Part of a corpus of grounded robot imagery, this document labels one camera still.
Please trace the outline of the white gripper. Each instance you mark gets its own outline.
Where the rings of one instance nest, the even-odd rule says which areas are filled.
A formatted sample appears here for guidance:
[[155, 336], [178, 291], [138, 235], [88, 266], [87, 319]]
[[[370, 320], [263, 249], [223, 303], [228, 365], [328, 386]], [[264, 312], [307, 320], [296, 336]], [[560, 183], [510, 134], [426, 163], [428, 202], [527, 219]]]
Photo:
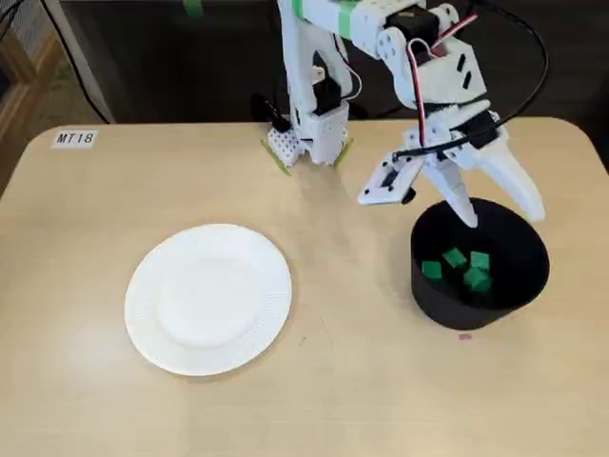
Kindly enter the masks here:
[[539, 189], [511, 152], [501, 117], [490, 109], [487, 100], [429, 114], [423, 123], [404, 134], [403, 163], [424, 164], [424, 176], [470, 228], [478, 226], [478, 215], [460, 167], [481, 169], [511, 197], [530, 222], [545, 218]]

